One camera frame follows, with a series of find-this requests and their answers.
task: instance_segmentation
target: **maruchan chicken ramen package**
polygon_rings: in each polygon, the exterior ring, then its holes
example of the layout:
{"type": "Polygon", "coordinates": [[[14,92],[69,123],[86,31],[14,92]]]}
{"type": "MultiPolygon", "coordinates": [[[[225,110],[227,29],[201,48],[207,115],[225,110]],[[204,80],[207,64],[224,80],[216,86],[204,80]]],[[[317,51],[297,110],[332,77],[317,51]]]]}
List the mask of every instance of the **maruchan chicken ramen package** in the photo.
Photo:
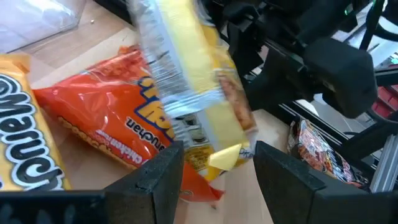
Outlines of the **maruchan chicken ramen package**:
{"type": "MultiPolygon", "coordinates": [[[[123,47],[119,55],[34,93],[50,116],[130,169],[167,150],[175,139],[154,79],[135,47],[123,47]]],[[[214,201],[221,195],[185,163],[181,198],[214,201]]]]}
{"type": "Polygon", "coordinates": [[[68,190],[60,154],[26,75],[29,57],[0,55],[0,190],[68,190]]]}
{"type": "Polygon", "coordinates": [[[252,158],[256,124],[201,1],[129,3],[175,138],[184,141],[185,160],[212,181],[252,158]]]}

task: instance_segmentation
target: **orange snack bag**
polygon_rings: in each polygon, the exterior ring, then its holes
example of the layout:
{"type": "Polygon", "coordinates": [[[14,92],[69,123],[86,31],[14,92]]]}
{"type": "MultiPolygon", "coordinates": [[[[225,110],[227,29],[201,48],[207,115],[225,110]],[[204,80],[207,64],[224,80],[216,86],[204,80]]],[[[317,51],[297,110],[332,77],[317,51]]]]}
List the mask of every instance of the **orange snack bag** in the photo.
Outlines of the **orange snack bag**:
{"type": "MultiPolygon", "coordinates": [[[[174,139],[154,80],[135,47],[121,48],[118,56],[34,93],[39,105],[64,127],[131,169],[174,139]]],[[[214,201],[221,195],[185,163],[181,198],[214,201]]]]}

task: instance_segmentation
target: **clear plastic container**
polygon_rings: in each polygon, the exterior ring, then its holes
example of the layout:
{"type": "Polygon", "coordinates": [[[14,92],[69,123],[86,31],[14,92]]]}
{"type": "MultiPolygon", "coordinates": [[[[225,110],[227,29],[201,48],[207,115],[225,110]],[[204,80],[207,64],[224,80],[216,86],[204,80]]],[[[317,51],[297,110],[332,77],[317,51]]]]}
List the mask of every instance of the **clear plastic container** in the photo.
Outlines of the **clear plastic container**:
{"type": "Polygon", "coordinates": [[[0,0],[0,53],[77,26],[85,3],[86,0],[0,0]]]}

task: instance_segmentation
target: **wooden surface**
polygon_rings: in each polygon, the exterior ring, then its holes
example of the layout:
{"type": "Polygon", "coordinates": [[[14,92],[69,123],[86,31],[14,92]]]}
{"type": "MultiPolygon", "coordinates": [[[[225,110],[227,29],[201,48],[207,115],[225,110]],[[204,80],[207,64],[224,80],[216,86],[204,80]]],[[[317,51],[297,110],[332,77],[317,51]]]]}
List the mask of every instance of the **wooden surface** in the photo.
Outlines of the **wooden surface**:
{"type": "MultiPolygon", "coordinates": [[[[120,45],[137,41],[133,28],[106,9],[88,0],[78,28],[19,50],[32,56],[29,81],[32,88],[53,85],[95,62],[112,57],[120,45]]],[[[286,148],[288,127],[265,111],[254,112],[259,140],[286,148]]],[[[74,189],[102,189],[129,171],[47,119],[74,189]]],[[[212,183],[226,191],[217,209],[208,203],[178,204],[175,223],[272,223],[257,184],[254,166],[248,162],[212,183]]]]}

